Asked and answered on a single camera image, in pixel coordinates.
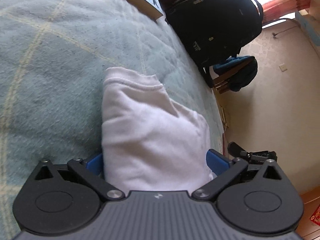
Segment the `black device on floor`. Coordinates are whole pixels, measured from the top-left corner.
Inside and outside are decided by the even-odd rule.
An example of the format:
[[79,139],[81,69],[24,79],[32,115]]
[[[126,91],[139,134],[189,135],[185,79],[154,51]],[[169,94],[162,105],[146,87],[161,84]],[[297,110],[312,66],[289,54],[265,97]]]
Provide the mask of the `black device on floor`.
[[247,161],[249,164],[261,165],[267,159],[277,161],[277,154],[274,151],[258,151],[247,152],[235,142],[230,142],[227,147],[229,155],[234,158],[241,158]]

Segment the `wooden chair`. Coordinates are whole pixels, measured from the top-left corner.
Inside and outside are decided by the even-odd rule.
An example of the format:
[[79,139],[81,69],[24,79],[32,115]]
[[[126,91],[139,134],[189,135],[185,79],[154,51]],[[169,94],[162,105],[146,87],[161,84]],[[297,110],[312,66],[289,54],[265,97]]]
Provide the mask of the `wooden chair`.
[[213,85],[215,90],[219,94],[223,94],[230,90],[229,88],[229,80],[230,78],[235,75],[237,72],[239,72],[242,68],[244,68],[246,65],[251,63],[253,61],[253,58],[247,59],[243,63],[239,64],[238,66],[234,67],[233,69],[225,72],[223,75],[218,76],[213,80]]

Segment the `dark jacket on chair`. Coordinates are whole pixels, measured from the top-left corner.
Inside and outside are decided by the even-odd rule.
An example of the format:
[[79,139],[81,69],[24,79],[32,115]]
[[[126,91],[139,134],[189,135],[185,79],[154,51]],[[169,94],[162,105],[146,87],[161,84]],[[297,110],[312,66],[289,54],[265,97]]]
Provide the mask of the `dark jacket on chair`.
[[217,76],[233,69],[247,59],[253,58],[253,61],[233,75],[229,80],[229,91],[239,92],[240,89],[249,85],[258,73],[258,62],[254,56],[230,57],[222,64],[213,65],[213,71]]

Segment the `black backpack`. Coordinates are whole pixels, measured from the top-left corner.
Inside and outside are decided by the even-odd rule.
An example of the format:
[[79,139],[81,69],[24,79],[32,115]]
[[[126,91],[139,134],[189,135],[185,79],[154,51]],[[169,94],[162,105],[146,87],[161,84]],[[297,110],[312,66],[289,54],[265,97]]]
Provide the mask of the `black backpack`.
[[166,21],[209,87],[209,67],[236,57],[262,31],[264,11],[257,0],[179,0]]

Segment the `white printed sweatshirt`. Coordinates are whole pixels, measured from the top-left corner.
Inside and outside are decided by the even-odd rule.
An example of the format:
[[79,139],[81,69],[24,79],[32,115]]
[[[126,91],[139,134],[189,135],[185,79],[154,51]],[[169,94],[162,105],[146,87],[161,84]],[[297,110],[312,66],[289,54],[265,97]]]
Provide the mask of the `white printed sweatshirt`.
[[106,70],[102,149],[108,183],[130,191],[193,192],[212,181],[205,118],[172,100],[156,76]]

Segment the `patterned curtain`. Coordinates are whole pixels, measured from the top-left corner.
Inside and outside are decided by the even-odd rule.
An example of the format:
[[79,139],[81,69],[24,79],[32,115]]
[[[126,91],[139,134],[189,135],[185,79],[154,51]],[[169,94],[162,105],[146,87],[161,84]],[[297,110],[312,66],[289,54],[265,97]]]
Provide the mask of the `patterned curtain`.
[[309,9],[311,0],[272,0],[263,4],[263,23],[271,22],[287,14]]

